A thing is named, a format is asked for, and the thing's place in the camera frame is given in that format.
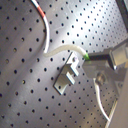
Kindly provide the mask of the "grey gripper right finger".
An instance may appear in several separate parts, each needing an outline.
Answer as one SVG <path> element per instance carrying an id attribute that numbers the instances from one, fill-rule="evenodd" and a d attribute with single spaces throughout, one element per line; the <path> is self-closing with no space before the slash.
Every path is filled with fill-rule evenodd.
<path id="1" fill-rule="evenodd" d="M 112 69 L 128 61 L 128 46 L 126 44 L 109 48 L 107 50 L 107 60 Z"/>

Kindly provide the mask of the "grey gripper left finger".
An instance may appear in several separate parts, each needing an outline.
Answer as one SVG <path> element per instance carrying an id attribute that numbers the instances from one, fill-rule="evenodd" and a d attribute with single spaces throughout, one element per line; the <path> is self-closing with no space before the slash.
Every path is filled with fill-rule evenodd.
<path id="1" fill-rule="evenodd" d="M 88 78 L 94 78 L 99 86 L 108 85 L 120 95 L 125 78 L 125 68 L 112 69 L 107 61 L 85 61 L 82 65 Z"/>

